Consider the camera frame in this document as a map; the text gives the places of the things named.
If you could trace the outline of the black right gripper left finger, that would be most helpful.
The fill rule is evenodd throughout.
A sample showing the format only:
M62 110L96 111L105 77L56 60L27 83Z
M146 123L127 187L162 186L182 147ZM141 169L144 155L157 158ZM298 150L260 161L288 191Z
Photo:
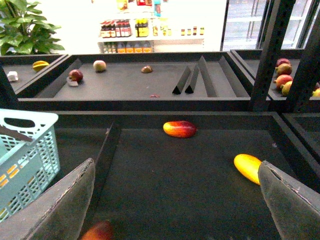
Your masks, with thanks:
M78 239L92 198L95 173L94 160L85 160L26 208L2 222L0 238Z

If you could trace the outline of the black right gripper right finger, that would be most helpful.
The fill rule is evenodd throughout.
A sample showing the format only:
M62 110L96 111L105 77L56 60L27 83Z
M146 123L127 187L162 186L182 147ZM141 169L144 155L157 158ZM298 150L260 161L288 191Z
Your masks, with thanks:
M320 194L276 166L263 161L260 189L282 240L320 238Z

